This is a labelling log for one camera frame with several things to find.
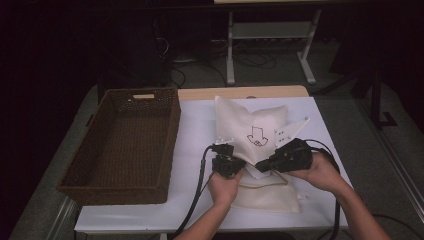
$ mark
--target brown woven basket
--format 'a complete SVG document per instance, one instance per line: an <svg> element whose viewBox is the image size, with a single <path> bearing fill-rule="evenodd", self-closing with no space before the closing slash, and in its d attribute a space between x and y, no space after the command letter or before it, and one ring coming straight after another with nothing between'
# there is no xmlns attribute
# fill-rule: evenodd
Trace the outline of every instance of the brown woven basket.
<svg viewBox="0 0 424 240"><path fill-rule="evenodd" d="M166 202L180 114L174 88L107 91L58 191L80 205Z"/></svg>

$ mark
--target dark wall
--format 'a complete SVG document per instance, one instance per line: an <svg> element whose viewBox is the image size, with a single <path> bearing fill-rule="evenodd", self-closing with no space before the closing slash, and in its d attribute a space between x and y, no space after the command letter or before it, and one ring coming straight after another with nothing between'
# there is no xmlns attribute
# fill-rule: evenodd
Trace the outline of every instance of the dark wall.
<svg viewBox="0 0 424 240"><path fill-rule="evenodd" d="M11 4L1 31L1 239L7 239L95 85L67 1Z"/></svg>
<svg viewBox="0 0 424 240"><path fill-rule="evenodd" d="M399 96L424 133L424 2L370 5L356 11L333 71L371 66Z"/></svg>

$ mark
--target hand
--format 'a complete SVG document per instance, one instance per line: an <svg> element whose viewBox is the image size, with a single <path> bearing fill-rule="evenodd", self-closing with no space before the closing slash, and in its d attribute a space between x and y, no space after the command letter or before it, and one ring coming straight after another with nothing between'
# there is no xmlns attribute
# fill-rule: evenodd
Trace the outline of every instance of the hand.
<svg viewBox="0 0 424 240"><path fill-rule="evenodd" d="M324 154L314 152L312 156L310 169L292 171L287 174L301 178L314 187L333 194L348 186Z"/></svg>
<svg viewBox="0 0 424 240"><path fill-rule="evenodd" d="M226 179L219 173L213 172L208 185L214 204L231 205L237 196L238 184L242 176L242 171L239 171L233 178Z"/></svg>

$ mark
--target person's right hand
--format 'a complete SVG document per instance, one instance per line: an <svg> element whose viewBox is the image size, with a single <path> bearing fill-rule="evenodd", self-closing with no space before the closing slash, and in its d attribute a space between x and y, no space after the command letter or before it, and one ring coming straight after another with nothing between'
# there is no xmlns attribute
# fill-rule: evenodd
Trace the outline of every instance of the person's right hand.
<svg viewBox="0 0 424 240"><path fill-rule="evenodd" d="M310 169L291 171L287 174L301 178L314 187L333 194L349 186L324 154L314 152L312 156L313 160Z"/></svg>

